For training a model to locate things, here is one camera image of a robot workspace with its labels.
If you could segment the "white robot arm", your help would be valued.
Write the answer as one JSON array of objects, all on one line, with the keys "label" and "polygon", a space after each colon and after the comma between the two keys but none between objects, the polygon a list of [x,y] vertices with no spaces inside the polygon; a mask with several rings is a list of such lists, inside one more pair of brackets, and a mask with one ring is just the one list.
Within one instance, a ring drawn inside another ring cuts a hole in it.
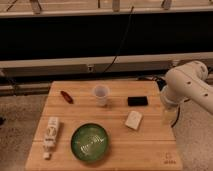
[{"label": "white robot arm", "polygon": [[175,123],[184,98],[194,101],[213,115],[213,86],[205,82],[207,77],[207,66],[200,61],[176,66],[165,74],[166,85],[160,91],[164,124],[172,126]]}]

